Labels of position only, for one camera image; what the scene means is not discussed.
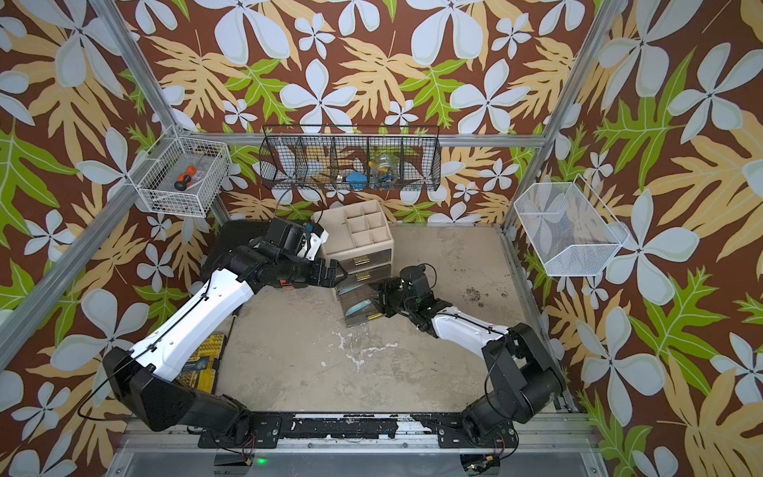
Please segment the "yellow screwdriver bit set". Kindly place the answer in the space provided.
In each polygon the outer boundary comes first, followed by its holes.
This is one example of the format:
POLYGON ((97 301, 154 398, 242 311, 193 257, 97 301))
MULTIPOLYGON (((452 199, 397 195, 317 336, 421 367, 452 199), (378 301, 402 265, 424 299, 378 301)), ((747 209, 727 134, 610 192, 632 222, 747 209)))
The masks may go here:
POLYGON ((227 340, 225 333, 213 333, 192 354, 177 380, 190 388, 213 394, 227 340))

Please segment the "black mounting rail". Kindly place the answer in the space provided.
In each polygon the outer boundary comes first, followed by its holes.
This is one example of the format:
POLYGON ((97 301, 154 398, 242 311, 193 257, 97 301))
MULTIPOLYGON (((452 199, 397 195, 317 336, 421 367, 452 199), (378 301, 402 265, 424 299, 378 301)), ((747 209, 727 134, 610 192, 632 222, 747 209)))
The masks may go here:
POLYGON ((319 439, 347 443, 428 438, 437 448, 486 448, 498 451, 516 447, 519 437, 510 421, 479 429, 462 413, 252 413, 242 430, 229 435, 210 430, 199 434, 202 449, 255 450, 283 448, 289 441, 319 439))

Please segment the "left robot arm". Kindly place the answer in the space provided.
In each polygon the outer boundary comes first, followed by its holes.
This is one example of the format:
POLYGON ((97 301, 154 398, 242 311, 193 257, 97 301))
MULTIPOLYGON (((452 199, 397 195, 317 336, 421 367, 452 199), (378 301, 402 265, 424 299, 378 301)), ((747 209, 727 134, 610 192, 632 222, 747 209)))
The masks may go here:
POLYGON ((103 360, 113 395, 153 431, 200 427, 241 443, 252 414, 232 397, 179 382, 185 364, 218 326, 262 288, 334 288, 347 277, 338 260, 271 254, 238 246, 223 256, 202 289, 152 334, 103 360))

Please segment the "blue fruit knife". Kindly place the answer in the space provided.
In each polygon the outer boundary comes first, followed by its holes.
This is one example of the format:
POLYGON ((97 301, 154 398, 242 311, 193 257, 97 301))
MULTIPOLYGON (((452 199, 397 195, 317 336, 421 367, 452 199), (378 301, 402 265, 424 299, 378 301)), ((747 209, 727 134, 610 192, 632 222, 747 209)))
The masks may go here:
POLYGON ((373 306, 373 303, 371 302, 371 300, 367 299, 352 305, 347 310, 346 316, 353 317, 356 315, 369 313, 370 311, 374 311, 374 310, 375 310, 375 307, 373 306))

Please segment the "beige plastic drawer organizer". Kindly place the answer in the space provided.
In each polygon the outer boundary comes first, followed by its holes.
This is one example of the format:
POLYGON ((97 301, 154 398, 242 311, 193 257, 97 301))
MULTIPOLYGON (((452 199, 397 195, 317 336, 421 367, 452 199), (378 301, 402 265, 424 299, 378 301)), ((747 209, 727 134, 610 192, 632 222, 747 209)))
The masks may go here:
POLYGON ((347 310, 356 303, 367 299, 373 303, 378 297, 374 286, 393 275, 395 241, 380 203, 371 200, 320 211, 311 221, 329 233, 327 242, 319 250, 320 258, 338 260, 348 272, 348 277, 334 287, 345 326, 351 328, 381 317, 377 308, 369 313, 346 316, 347 310))

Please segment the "white mesh corner basket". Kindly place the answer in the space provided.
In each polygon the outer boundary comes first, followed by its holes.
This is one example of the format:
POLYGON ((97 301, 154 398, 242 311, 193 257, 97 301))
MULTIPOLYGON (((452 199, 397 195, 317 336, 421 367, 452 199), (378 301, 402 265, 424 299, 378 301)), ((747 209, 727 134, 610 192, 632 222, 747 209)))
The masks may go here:
POLYGON ((571 182, 538 182, 515 200, 514 208, 551 277, 604 272, 630 236, 582 176, 571 182))

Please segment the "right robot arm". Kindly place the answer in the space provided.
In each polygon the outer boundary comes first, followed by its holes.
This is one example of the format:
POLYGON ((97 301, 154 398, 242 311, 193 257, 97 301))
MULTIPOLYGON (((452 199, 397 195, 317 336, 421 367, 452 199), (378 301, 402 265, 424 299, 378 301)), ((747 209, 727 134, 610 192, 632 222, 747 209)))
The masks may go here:
POLYGON ((507 327, 471 316, 437 298, 424 278, 392 278, 374 290, 373 304, 383 316, 403 316, 419 331, 485 361, 482 396, 461 413, 460 428, 471 443, 493 443, 502 429, 528 423, 564 393, 556 360, 527 324, 507 327))

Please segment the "orange black screwdriver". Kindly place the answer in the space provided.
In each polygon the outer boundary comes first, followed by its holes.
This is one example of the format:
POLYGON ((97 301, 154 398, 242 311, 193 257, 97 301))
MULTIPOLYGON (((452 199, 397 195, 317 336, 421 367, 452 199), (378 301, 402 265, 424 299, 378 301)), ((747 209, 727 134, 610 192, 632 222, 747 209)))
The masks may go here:
POLYGON ((196 166, 189 166, 175 181, 174 189, 180 192, 186 191, 190 187, 197 172, 198 169, 196 166))

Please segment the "blue item in basket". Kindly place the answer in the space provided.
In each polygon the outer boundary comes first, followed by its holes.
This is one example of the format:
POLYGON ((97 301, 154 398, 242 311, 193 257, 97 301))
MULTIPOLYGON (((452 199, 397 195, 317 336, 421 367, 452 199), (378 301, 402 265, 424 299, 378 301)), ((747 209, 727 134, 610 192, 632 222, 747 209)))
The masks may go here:
POLYGON ((360 172, 353 172, 345 178, 345 183, 355 191, 362 191, 368 186, 368 177, 360 172))

